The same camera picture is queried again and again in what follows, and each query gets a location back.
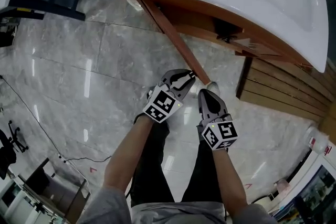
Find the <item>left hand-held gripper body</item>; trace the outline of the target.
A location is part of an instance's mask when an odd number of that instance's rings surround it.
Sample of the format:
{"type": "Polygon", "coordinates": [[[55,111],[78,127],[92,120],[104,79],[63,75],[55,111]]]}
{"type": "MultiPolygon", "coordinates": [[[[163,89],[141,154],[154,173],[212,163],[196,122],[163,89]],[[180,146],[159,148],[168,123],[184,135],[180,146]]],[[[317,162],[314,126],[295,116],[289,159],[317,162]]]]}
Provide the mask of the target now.
{"type": "Polygon", "coordinates": [[[182,86],[160,81],[150,92],[143,113],[162,123],[183,107],[182,86]]]}

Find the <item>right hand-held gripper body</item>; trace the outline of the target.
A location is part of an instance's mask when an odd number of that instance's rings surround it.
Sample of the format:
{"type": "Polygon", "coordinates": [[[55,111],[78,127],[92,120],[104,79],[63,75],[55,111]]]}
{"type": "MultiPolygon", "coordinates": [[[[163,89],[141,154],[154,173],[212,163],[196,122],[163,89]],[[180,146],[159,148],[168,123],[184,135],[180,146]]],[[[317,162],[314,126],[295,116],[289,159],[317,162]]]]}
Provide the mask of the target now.
{"type": "Polygon", "coordinates": [[[228,113],[209,123],[201,121],[197,131],[201,141],[204,140],[212,151],[227,150],[238,139],[232,117],[228,113]]]}

